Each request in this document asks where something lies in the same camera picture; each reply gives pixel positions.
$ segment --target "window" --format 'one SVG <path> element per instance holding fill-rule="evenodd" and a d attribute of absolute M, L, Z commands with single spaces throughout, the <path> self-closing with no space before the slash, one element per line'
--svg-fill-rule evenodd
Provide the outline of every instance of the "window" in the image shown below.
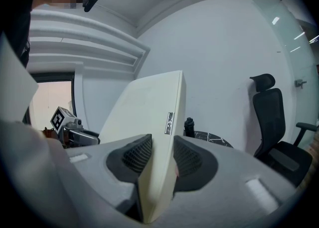
<path fill-rule="evenodd" d="M 50 120 L 57 107 L 63 107 L 76 116 L 74 104 L 74 73 L 38 73 L 32 74 L 38 83 L 29 105 L 24 122 L 33 128 L 44 130 L 52 128 Z"/>

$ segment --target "chair headrest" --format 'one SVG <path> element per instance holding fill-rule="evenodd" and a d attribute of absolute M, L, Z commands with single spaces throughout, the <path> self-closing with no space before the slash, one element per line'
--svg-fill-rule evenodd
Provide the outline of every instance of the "chair headrest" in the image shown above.
<path fill-rule="evenodd" d="M 262 74 L 256 77 L 250 77 L 250 79 L 255 81 L 257 92 L 268 90 L 276 83 L 275 78 L 270 74 Z"/>

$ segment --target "table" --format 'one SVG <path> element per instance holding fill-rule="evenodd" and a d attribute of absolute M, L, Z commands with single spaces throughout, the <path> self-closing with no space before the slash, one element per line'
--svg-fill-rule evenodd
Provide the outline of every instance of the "table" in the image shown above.
<path fill-rule="evenodd" d="M 211 143 L 215 143 L 222 146 L 228 146 L 233 148 L 231 144 L 229 144 L 226 140 L 221 137 L 218 137 L 212 133 L 204 132 L 204 131 L 195 131 L 195 138 L 202 139 Z"/>

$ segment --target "black mesh office chair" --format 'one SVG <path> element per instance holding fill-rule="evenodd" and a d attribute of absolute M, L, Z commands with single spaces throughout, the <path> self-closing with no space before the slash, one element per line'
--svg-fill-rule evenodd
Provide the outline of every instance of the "black mesh office chair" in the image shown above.
<path fill-rule="evenodd" d="M 280 141 L 285 135 L 286 124 L 282 93 L 278 88 L 270 89 L 275 85 L 275 78 L 270 74 L 263 74 L 250 79 L 255 81 L 258 92 L 253 97 L 253 104 L 262 135 L 255 157 L 298 186 L 310 167 L 312 156 L 297 146 L 306 130 L 316 131 L 317 127 L 297 123 L 296 126 L 301 131 L 295 143 L 292 145 Z"/>

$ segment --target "window frame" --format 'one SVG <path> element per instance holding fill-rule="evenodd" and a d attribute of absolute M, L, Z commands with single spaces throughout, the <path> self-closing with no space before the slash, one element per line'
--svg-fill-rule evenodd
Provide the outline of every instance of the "window frame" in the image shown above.
<path fill-rule="evenodd" d="M 74 72 L 47 72 L 47 73 L 31 73 L 31 76 L 37 83 L 48 82 L 65 82 L 71 81 L 71 101 L 73 114 L 76 115 L 75 99 L 74 99 Z M 29 107 L 24 115 L 23 123 L 31 125 Z"/>

